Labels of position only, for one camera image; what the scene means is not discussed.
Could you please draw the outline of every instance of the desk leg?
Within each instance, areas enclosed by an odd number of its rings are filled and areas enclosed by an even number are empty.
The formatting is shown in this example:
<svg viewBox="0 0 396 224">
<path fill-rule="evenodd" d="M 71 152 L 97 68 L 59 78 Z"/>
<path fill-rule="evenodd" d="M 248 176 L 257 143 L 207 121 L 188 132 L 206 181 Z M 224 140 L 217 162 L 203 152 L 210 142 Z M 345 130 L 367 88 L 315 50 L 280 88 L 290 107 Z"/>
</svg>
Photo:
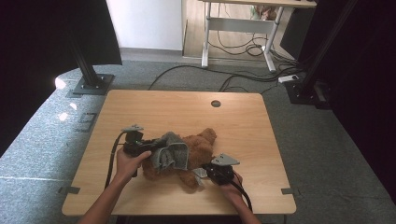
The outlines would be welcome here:
<svg viewBox="0 0 396 224">
<path fill-rule="evenodd" d="M 276 15 L 276 19 L 274 21 L 274 26 L 273 26 L 271 34 L 270 34 L 270 36 L 268 38 L 267 44 L 266 44 L 266 46 L 262 47 L 262 51 L 264 52 L 265 61 L 267 61 L 268 69 L 270 70 L 271 73 L 276 72 L 276 69 L 275 69 L 275 66 L 274 66 L 274 62 L 272 61 L 272 57 L 271 57 L 271 54 L 270 54 L 270 49 L 271 49 L 271 46 L 273 45 L 273 42 L 274 42 L 274 39 L 275 39 L 276 30 L 277 30 L 277 27 L 279 26 L 280 18 L 282 17 L 282 13 L 283 13 L 283 7 L 279 7 L 279 10 L 278 10 L 277 15 Z"/>
<path fill-rule="evenodd" d="M 212 4 L 208 2 L 207 5 L 207 13 L 206 13 L 206 24 L 205 24 L 205 41 L 204 41 L 204 48 L 202 50 L 202 67 L 206 68 L 208 64 L 208 54 L 209 54 L 209 22 L 210 22 L 210 9 Z"/>
</svg>

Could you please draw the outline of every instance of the brown plush toy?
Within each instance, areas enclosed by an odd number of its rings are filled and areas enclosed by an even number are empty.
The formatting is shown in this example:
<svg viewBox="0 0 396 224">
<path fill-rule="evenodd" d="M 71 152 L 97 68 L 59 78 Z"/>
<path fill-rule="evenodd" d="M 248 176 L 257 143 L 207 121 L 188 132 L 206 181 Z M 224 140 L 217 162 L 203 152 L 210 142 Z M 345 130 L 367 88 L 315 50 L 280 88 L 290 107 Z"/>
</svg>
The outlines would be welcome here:
<svg viewBox="0 0 396 224">
<path fill-rule="evenodd" d="M 210 163 L 213 154 L 213 144 L 216 139 L 216 133 L 213 129 L 207 128 L 197 135 L 190 135 L 181 138 L 189 149 L 189 158 L 187 170 L 174 169 L 168 167 L 160 172 L 154 168 L 150 159 L 142 161 L 143 175 L 146 179 L 157 180 L 165 176 L 177 174 L 181 181 L 190 189 L 197 189 L 199 184 L 195 179 L 193 169 L 200 168 L 202 164 Z"/>
</svg>

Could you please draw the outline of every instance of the white wall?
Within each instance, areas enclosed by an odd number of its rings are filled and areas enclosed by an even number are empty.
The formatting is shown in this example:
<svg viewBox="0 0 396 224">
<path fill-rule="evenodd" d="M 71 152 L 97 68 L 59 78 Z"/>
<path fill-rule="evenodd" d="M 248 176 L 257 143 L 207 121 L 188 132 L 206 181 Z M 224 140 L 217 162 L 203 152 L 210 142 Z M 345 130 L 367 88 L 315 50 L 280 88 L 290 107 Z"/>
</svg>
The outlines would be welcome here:
<svg viewBox="0 0 396 224">
<path fill-rule="evenodd" d="M 183 48 L 183 0 L 107 0 L 120 48 Z"/>
</svg>

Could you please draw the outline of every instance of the wooden table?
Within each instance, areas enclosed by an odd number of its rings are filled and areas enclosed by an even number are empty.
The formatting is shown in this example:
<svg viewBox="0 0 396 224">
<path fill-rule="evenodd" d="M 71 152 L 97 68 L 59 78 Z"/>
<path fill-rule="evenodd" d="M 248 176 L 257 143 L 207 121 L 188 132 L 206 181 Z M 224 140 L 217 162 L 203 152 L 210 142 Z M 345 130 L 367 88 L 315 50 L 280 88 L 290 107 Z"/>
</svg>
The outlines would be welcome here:
<svg viewBox="0 0 396 224">
<path fill-rule="evenodd" d="M 273 45 L 276 35 L 277 27 L 279 26 L 280 18 L 283 14 L 284 7 L 316 7 L 315 1 L 307 0 L 200 0 L 207 3 L 206 21 L 205 21 L 205 41 L 202 50 L 202 67 L 208 66 L 209 54 L 209 31 L 228 31 L 228 32 L 245 32 L 254 34 L 269 34 L 266 46 L 262 46 L 262 52 L 267 61 L 268 69 L 274 73 L 276 68 L 272 60 L 270 49 Z M 212 3 L 224 4 L 240 4 L 240 5 L 266 5 L 279 7 L 276 19 L 274 21 L 261 21 L 261 20 L 238 20 L 229 18 L 213 18 L 210 16 Z"/>
<path fill-rule="evenodd" d="M 220 107 L 212 106 L 213 101 Z M 218 135 L 214 155 L 224 152 L 241 162 L 234 169 L 244 177 L 254 213 L 295 212 L 293 196 L 281 191 L 290 185 L 258 93 L 110 91 L 72 183 L 80 191 L 67 195 L 65 215 L 83 215 L 102 193 L 114 140 L 122 128 L 136 123 L 145 128 L 144 139 L 168 131 L 186 136 L 213 128 Z M 123 190 L 113 215 L 235 214 L 209 179 L 204 189 L 191 192 L 176 175 L 148 181 L 141 172 Z"/>
</svg>

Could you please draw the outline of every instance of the power strip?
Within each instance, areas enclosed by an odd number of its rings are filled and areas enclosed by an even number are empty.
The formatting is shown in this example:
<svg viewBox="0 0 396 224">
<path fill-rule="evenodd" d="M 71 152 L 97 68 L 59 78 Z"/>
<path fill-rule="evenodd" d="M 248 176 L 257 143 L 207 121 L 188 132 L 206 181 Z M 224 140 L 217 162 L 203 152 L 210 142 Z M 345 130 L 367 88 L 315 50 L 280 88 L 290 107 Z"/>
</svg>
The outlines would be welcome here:
<svg viewBox="0 0 396 224">
<path fill-rule="evenodd" d="M 299 77 L 297 77 L 296 75 L 291 75 L 291 76 L 286 76 L 286 77 L 280 77 L 278 79 L 279 83 L 283 83 L 283 82 L 287 82 L 287 81 L 295 81 L 298 80 Z"/>
</svg>

